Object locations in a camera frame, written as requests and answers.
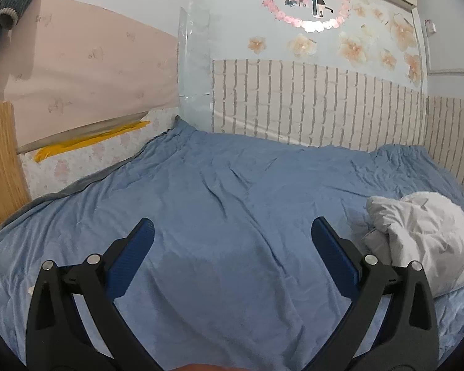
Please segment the blue bed sheet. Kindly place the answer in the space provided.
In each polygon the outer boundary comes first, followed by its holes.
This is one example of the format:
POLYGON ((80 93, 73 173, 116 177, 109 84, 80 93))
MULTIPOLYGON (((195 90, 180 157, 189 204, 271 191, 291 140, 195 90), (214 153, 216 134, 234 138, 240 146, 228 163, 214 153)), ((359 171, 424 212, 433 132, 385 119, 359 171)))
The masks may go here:
POLYGON ((158 364, 300 370, 349 305, 312 244, 312 221, 323 216, 360 244, 369 197, 418 191, 464 210, 464 189, 423 147, 289 146, 179 121, 0 230, 1 337, 25 357, 44 261, 76 265, 148 218, 154 244, 116 306, 158 364))

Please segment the wooden bed board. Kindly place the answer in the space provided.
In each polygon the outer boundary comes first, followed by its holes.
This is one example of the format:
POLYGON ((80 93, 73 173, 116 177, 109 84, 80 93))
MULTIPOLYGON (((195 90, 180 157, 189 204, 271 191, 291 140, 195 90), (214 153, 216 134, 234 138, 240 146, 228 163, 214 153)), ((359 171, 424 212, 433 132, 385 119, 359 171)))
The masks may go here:
POLYGON ((0 103, 0 225, 31 201, 16 154, 13 105, 0 103))

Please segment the light grey large jacket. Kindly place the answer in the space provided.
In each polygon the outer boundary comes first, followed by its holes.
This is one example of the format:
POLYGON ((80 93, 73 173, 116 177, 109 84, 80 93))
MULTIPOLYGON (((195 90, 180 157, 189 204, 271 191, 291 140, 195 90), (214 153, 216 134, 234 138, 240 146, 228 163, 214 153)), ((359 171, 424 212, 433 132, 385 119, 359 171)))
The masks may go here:
POLYGON ((383 264, 421 263, 434 297, 464 287, 464 211, 435 192, 400 199, 371 196, 373 229, 363 240, 383 264))

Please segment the yellow tape strip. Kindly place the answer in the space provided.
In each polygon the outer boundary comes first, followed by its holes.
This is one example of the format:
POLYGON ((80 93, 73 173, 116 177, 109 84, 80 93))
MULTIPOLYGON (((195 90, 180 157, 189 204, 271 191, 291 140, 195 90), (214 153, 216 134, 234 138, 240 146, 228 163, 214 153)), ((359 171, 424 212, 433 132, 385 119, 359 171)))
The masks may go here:
POLYGON ((116 128, 110 129, 108 131, 96 133, 93 136, 76 137, 60 143, 53 143, 51 145, 39 149, 33 157, 33 159, 36 163, 40 163, 41 161, 49 157, 53 157, 68 151, 88 147, 96 143, 101 143, 102 141, 105 141, 112 137, 120 136, 126 132, 142 129, 150 123, 150 121, 132 122, 123 126, 117 126, 116 128))

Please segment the floral mattress side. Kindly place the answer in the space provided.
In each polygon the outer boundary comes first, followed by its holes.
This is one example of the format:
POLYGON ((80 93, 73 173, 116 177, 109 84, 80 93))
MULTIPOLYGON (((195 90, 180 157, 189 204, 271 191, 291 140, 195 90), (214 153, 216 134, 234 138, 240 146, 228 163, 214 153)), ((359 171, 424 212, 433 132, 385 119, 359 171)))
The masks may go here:
POLYGON ((142 129, 49 157, 40 163, 33 159, 39 149, 20 154, 18 158, 30 197, 56 193, 83 177, 134 156, 152 138, 170 129, 176 114, 177 108, 151 110, 142 119, 151 123, 142 129))

